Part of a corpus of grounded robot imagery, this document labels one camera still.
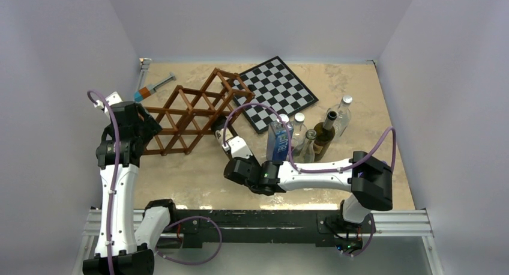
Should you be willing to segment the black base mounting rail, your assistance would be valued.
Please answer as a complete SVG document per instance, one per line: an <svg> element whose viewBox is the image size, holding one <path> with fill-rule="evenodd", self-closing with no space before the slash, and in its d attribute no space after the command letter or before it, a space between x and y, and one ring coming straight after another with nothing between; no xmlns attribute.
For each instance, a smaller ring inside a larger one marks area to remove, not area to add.
<svg viewBox="0 0 509 275"><path fill-rule="evenodd" d="M175 215L190 220L166 227L161 236L176 239L183 248L219 242L334 247L341 238L353 240L372 231L369 217L345 231L338 210L176 210Z"/></svg>

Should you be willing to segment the black white checkerboard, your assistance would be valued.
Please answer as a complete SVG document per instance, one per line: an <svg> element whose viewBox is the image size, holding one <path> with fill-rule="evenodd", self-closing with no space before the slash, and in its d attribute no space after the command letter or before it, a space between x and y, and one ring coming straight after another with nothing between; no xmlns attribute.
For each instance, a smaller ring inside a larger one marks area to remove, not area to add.
<svg viewBox="0 0 509 275"><path fill-rule="evenodd" d="M268 106L278 114L293 116L319 101L279 56L239 75L254 94L251 102ZM257 134L267 131L269 124L276 120L272 112L260 106L246 107L242 113Z"/></svg>

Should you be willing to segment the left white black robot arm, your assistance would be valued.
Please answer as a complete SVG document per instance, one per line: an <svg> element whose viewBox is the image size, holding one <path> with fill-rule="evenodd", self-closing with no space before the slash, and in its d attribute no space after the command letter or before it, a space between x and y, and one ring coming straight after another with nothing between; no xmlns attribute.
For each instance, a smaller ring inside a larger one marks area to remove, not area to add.
<svg viewBox="0 0 509 275"><path fill-rule="evenodd" d="M172 232L179 216L171 199L149 202L138 228L134 226L134 185L146 144L161 130L140 104L111 105L114 117L96 149L103 188L100 232L83 274L153 274L155 248L162 232Z"/></svg>

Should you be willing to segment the brown wooden wine rack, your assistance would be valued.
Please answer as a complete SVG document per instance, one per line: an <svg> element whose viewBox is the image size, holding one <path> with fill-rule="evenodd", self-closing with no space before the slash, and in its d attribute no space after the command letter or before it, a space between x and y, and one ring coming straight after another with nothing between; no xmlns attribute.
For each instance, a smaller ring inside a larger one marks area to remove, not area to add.
<svg viewBox="0 0 509 275"><path fill-rule="evenodd" d="M238 73L213 69L199 89L177 85L162 107L145 109L162 130L145 144L144 155L190 154L198 142L213 134L212 124L233 113L237 98L251 102L254 93Z"/></svg>

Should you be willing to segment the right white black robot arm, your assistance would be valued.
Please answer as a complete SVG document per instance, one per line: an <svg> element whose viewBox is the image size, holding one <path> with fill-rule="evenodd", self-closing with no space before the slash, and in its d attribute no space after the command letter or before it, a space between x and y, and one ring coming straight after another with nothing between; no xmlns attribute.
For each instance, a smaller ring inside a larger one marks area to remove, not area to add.
<svg viewBox="0 0 509 275"><path fill-rule="evenodd" d="M350 159L329 163L297 163L234 157L223 176L246 186L251 192L272 196L299 189L333 189L351 193L337 215L344 231L357 227L371 211L393 209L391 166L364 151L355 151Z"/></svg>

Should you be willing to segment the olive wine bottle tan label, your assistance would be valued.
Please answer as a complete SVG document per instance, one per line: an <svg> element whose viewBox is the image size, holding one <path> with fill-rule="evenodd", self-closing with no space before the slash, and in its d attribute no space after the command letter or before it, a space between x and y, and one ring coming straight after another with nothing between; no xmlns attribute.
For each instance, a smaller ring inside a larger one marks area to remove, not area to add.
<svg viewBox="0 0 509 275"><path fill-rule="evenodd" d="M313 128L316 132L316 139L313 143L315 162L320 161L324 157L328 147L335 137L336 131L334 129L334 123L336 119L337 112L333 110L328 111L325 119L322 122L317 123Z"/></svg>

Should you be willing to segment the clear bottle far right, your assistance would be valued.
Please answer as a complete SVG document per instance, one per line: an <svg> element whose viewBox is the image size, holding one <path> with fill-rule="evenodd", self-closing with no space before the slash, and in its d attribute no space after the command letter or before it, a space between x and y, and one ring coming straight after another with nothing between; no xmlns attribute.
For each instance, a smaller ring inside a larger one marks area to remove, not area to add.
<svg viewBox="0 0 509 275"><path fill-rule="evenodd" d="M347 129L351 120L350 106L353 102L351 95L344 95L340 103L331 106L327 112L334 111L337 114L337 118L334 121L335 137L334 140L338 141Z"/></svg>

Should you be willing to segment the clear glass bottle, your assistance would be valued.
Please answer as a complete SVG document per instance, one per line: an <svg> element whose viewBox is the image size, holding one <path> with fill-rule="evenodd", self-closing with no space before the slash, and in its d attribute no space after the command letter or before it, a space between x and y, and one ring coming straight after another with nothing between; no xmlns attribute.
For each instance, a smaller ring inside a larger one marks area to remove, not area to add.
<svg viewBox="0 0 509 275"><path fill-rule="evenodd" d="M317 132L314 129L306 131L305 141L299 148L292 152L294 163L313 163L315 161L315 151L313 149Z"/></svg>

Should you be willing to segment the blue square bottle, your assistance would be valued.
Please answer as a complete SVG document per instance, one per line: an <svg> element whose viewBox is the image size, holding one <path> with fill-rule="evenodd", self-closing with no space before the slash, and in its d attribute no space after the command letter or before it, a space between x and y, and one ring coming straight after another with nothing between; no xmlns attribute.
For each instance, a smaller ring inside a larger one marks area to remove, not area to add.
<svg viewBox="0 0 509 275"><path fill-rule="evenodd" d="M268 127L266 158L269 161L286 160L289 146L291 146L292 124L286 114L281 114L280 117L281 121L276 119Z"/></svg>

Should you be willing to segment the dark green wine bottle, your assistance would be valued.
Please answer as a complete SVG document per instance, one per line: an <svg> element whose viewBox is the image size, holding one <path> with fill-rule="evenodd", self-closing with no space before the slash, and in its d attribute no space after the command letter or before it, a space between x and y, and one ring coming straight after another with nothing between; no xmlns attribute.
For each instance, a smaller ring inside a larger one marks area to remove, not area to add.
<svg viewBox="0 0 509 275"><path fill-rule="evenodd" d="M211 131L213 132L214 137L217 139L221 147L225 151L229 151L230 147L228 142L232 140L234 137L238 136L238 133L235 129L229 125L225 127L226 117L219 117L216 121L214 121L211 125Z"/></svg>

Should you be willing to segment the clear bottle silver cap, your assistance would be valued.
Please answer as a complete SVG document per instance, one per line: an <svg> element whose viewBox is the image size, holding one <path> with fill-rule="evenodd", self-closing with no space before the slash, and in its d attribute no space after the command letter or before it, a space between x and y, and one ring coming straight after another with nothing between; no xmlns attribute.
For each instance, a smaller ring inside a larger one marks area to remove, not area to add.
<svg viewBox="0 0 509 275"><path fill-rule="evenodd" d="M293 121L289 124L291 126L291 151L295 148L299 148L300 145L305 141L307 127L304 124L305 115L298 112L294 115Z"/></svg>

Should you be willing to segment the blue orange syringe toy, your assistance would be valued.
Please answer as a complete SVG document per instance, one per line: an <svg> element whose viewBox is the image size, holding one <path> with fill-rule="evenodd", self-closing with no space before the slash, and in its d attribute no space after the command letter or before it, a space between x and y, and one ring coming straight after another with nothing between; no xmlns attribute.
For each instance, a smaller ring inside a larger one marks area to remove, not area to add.
<svg viewBox="0 0 509 275"><path fill-rule="evenodd" d="M162 86L164 86L165 84L167 84L171 81L174 81L174 80L176 80L175 74L170 73L167 78L163 79L159 83L157 83L155 85L147 85L147 86L144 86L143 88L138 89L134 93L134 101L136 103L140 103L144 99L146 99L146 98L150 97L151 95L153 95L154 93L156 93L157 90L160 89Z"/></svg>

